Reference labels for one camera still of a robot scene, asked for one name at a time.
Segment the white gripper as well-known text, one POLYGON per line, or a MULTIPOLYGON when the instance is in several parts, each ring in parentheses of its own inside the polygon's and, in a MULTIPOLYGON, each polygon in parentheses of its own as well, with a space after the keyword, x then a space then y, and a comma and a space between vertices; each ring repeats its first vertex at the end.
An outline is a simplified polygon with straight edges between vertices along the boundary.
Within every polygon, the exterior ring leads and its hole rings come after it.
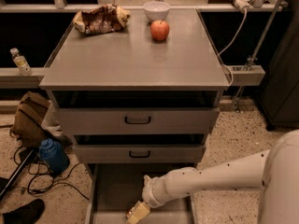
POLYGON ((150 208, 158 208, 170 201, 167 193, 164 177, 144 176, 142 189, 143 202, 138 201, 127 213, 126 224, 137 224, 150 213, 150 208))

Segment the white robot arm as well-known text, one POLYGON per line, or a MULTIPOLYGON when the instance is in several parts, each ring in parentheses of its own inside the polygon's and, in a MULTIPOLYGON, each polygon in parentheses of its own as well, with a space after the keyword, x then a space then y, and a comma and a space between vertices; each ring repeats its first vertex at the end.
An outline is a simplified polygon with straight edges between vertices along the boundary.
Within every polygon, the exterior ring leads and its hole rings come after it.
POLYGON ((128 212, 137 224, 150 210, 200 190, 258 189, 257 224, 299 224, 299 131, 282 135, 268 150, 197 170, 175 169, 144 177, 142 199, 128 212))

